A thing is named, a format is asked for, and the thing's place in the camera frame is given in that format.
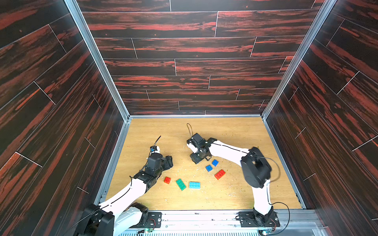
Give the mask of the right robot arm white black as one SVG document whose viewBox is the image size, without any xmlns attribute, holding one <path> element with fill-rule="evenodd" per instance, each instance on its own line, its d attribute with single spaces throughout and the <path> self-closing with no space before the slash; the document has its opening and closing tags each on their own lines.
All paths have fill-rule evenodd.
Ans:
<svg viewBox="0 0 378 236">
<path fill-rule="evenodd" d="M 245 181 L 253 190 L 254 211 L 262 216 L 268 216 L 273 212 L 270 202 L 272 168 L 257 147 L 234 147 L 214 138 L 206 140 L 197 133 L 187 140 L 187 146 L 192 151 L 190 157 L 196 164 L 215 156 L 239 165 Z"/>
</svg>

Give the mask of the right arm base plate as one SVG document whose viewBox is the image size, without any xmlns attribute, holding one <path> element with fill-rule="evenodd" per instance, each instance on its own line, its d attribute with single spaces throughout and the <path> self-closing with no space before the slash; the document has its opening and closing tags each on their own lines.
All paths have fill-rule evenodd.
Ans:
<svg viewBox="0 0 378 236">
<path fill-rule="evenodd" d="M 240 211 L 237 213 L 235 219 L 240 222 L 242 228 L 277 228 L 281 226 L 277 213 L 273 210 L 269 211 L 266 215 L 260 214 L 255 210 Z"/>
</svg>

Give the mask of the cyan lego brick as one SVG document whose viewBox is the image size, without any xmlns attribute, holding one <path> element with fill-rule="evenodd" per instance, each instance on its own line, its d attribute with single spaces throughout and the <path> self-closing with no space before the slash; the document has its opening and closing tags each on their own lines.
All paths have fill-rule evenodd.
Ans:
<svg viewBox="0 0 378 236">
<path fill-rule="evenodd" d="M 200 189 L 201 183 L 200 182 L 189 182 L 190 189 Z"/>
</svg>

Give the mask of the red long lego brick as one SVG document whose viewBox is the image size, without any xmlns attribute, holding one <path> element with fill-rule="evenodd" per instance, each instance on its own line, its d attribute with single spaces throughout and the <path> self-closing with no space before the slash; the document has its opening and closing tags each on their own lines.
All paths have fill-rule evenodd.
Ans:
<svg viewBox="0 0 378 236">
<path fill-rule="evenodd" d="M 219 170 L 214 176 L 217 180 L 222 178 L 225 175 L 225 171 L 223 169 Z"/>
</svg>

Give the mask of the green long lego brick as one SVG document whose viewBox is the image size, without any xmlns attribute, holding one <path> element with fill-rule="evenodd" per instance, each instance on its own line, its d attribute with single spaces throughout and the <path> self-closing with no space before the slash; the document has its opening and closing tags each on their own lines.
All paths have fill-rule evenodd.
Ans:
<svg viewBox="0 0 378 236">
<path fill-rule="evenodd" d="M 180 188 L 181 191 L 183 191 L 184 189 L 187 188 L 186 185 L 185 185 L 185 183 L 181 179 L 178 179 L 176 181 L 176 183 L 177 183 L 177 185 L 178 185 L 178 187 Z"/>
</svg>

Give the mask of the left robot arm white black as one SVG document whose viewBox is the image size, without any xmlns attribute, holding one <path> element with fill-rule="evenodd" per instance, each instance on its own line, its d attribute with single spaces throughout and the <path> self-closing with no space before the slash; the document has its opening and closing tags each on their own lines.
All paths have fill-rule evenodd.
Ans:
<svg viewBox="0 0 378 236">
<path fill-rule="evenodd" d="M 145 166 L 130 183 L 112 198 L 85 208 L 76 225 L 75 236 L 118 236 L 126 229 L 147 223 L 148 208 L 135 201 L 157 182 L 163 171 L 173 167 L 171 156 L 158 151 L 149 155 Z"/>
</svg>

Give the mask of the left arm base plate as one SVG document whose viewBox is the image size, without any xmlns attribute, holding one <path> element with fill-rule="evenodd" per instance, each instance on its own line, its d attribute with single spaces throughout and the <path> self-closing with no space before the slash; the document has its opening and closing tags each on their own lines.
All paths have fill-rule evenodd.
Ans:
<svg viewBox="0 0 378 236">
<path fill-rule="evenodd" d="M 138 228 L 160 228 L 162 221 L 161 212 L 147 212 L 143 213 L 139 222 Z"/>
</svg>

